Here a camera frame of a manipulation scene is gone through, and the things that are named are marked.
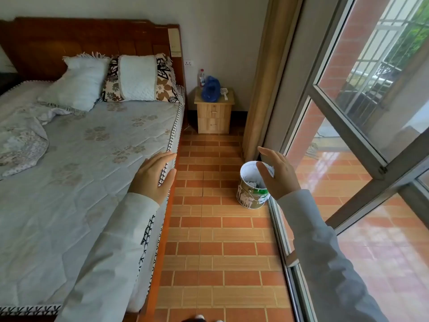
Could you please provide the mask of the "white paint bucket bin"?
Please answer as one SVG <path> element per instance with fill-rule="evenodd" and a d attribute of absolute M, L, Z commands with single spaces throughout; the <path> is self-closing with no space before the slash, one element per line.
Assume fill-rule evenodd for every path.
<path fill-rule="evenodd" d="M 270 198 L 268 190 L 258 190 L 246 185 L 240 177 L 236 198 L 247 209 L 259 209 Z"/>

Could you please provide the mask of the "beige curtain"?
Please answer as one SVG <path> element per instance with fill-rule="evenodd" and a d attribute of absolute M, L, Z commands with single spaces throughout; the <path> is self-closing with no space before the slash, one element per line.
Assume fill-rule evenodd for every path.
<path fill-rule="evenodd" d="M 242 157 L 258 157 L 304 0 L 269 0 L 244 129 Z"/>

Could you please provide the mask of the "light wooden nightstand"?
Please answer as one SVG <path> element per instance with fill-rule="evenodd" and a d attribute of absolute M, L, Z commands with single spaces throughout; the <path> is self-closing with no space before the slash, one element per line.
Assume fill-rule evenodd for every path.
<path fill-rule="evenodd" d="M 217 102 L 206 102 L 201 97 L 202 89 L 194 89 L 194 104 L 197 106 L 197 124 L 199 134 L 229 134 L 232 106 L 235 104 L 232 88 L 221 88 L 226 91 Z"/>

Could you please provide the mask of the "crumpled grey floral blanket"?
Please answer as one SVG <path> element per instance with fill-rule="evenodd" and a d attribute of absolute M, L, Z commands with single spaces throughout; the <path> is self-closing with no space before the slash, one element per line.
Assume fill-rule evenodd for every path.
<path fill-rule="evenodd" d="M 0 107 L 0 181 L 34 167 L 49 147 L 44 126 L 58 115 L 85 112 L 55 104 L 22 102 Z"/>

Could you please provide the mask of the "person's right hand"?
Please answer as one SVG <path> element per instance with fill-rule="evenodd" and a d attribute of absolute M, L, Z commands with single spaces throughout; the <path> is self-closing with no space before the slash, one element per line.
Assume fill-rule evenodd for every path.
<path fill-rule="evenodd" d="M 279 200 L 284 195 L 301 189 L 294 168 L 283 154 L 260 146 L 258 146 L 257 149 L 260 154 L 266 156 L 273 165 L 275 187 L 270 195 L 275 200 Z M 257 165 L 264 165 L 264 163 L 259 161 Z"/>

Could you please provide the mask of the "blue plastic bag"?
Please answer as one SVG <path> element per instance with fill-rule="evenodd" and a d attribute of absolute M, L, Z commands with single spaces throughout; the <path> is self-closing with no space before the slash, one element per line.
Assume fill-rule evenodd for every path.
<path fill-rule="evenodd" d="M 217 102 L 221 96 L 221 84 L 219 80 L 213 76 L 208 76 L 205 85 L 201 91 L 201 98 L 204 102 Z"/>

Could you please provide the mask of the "person's left forearm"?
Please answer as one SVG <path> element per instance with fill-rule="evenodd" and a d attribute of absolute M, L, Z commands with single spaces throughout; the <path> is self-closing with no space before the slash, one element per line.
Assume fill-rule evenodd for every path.
<path fill-rule="evenodd" d="M 122 322 L 139 274 L 141 244 L 159 204 L 128 193 L 91 248 L 55 322 Z"/>

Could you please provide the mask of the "person's right forearm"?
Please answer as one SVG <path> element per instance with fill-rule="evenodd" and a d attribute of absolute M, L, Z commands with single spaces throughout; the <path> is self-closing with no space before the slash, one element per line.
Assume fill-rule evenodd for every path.
<path fill-rule="evenodd" d="M 294 248 L 318 322 L 389 322 L 322 219 L 309 190 L 282 196 L 280 205 L 294 234 Z"/>

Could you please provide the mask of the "beige headboard panel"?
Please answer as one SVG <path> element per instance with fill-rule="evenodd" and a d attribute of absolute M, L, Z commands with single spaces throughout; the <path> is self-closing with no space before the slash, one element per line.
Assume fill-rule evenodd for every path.
<path fill-rule="evenodd" d="M 168 36 L 171 57 L 182 57 L 179 28 L 168 28 Z"/>

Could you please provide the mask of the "brown floral pillow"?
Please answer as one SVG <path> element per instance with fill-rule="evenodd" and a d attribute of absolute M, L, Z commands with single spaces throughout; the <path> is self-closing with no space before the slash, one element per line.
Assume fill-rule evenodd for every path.
<path fill-rule="evenodd" d="M 112 57 L 100 98 L 104 102 L 159 101 L 183 104 L 172 60 L 164 53 Z"/>

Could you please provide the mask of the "grey floral quilted mattress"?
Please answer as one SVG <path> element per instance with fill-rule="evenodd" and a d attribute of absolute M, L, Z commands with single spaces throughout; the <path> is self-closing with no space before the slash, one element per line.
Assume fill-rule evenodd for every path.
<path fill-rule="evenodd" d="M 54 316 L 138 168 L 177 151 L 185 106 L 99 102 L 44 125 L 35 166 L 0 180 L 0 319 Z"/>

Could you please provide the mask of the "white fringed pillow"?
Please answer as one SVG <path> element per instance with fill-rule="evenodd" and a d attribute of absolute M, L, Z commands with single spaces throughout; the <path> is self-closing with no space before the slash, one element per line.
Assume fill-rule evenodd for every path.
<path fill-rule="evenodd" d="M 100 100 L 111 58 L 100 53 L 63 57 L 66 72 L 37 101 L 73 114 L 86 114 Z"/>

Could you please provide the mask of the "grey metal glass sliding door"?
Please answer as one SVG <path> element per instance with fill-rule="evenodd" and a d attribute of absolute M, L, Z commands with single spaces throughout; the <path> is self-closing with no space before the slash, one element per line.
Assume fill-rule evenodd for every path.
<path fill-rule="evenodd" d="M 390 322 L 429 322 L 429 36 L 391 83 L 346 80 L 429 0 L 304 0 L 263 146 L 283 153 Z"/>

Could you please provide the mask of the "brown wooden bed frame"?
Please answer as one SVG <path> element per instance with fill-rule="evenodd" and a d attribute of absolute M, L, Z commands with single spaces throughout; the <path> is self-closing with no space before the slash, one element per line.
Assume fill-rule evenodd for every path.
<path fill-rule="evenodd" d="M 139 19 L 17 17 L 0 20 L 0 45 L 23 80 L 56 80 L 66 71 L 62 56 L 99 52 L 109 56 L 165 53 L 171 57 L 168 28 L 180 31 L 178 24 Z M 180 137 L 183 123 L 188 121 L 185 67 L 183 55 L 171 59 L 184 100 L 184 118 L 175 125 Z"/>

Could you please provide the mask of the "white metal window grille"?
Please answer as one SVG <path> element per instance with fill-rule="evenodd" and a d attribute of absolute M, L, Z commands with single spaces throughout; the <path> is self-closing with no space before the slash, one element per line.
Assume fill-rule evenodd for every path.
<path fill-rule="evenodd" d="M 354 87 L 391 83 L 429 36 L 429 21 L 378 24 L 348 75 Z"/>

